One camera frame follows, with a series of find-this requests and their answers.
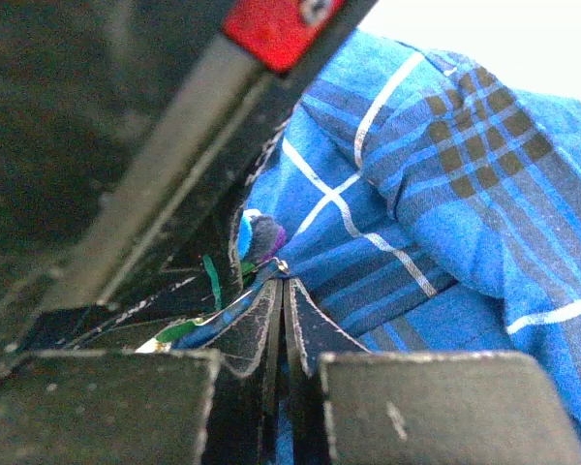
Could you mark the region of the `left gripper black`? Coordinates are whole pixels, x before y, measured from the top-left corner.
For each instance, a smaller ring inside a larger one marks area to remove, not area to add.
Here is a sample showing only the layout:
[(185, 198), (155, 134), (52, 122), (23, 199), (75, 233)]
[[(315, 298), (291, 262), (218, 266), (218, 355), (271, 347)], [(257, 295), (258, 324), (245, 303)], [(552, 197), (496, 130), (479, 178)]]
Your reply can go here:
[(44, 314), (71, 349), (237, 296), (241, 207), (371, 7), (0, 1), (0, 375)]

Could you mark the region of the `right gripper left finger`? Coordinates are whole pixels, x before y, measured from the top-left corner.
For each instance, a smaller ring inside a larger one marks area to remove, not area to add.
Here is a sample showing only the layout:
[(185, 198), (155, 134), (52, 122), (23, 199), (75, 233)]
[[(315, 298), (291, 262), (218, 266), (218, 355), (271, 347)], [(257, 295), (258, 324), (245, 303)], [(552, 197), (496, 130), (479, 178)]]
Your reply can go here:
[(43, 351), (0, 379), (0, 464), (266, 464), (282, 284), (201, 350)]

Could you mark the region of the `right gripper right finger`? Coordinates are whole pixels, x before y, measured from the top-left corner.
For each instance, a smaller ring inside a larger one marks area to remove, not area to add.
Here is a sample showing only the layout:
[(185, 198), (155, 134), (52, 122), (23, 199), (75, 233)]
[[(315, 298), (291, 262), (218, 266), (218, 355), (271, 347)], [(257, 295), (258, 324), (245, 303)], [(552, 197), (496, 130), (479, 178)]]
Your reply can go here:
[(581, 464), (538, 363), (512, 351), (377, 354), (284, 286), (298, 464)]

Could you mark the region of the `colourful flower plush brooch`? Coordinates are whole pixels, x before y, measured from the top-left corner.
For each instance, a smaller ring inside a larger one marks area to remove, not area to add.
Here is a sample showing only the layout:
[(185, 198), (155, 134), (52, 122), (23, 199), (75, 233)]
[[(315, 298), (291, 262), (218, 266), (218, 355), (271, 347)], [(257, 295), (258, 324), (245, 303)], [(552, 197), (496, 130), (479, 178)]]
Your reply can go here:
[[(258, 271), (270, 261), (277, 261), (275, 254), (286, 240), (285, 229), (272, 217), (261, 214), (257, 209), (248, 209), (242, 214), (237, 247), (244, 284), (249, 284)], [(136, 352), (144, 354), (169, 352), (176, 341), (197, 328), (212, 323), (224, 311), (225, 307), (220, 307), (201, 317), (182, 318), (172, 322), (144, 342)]]

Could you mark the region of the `blue plaid shirt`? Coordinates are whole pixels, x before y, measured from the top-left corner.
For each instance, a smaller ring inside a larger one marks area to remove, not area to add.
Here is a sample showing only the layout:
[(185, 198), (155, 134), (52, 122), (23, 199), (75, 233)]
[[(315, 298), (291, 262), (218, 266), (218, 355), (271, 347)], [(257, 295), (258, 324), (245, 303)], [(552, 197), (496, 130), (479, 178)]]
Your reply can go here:
[(355, 32), (301, 98), (248, 209), (370, 351), (512, 351), (581, 444), (581, 105), (470, 58)]

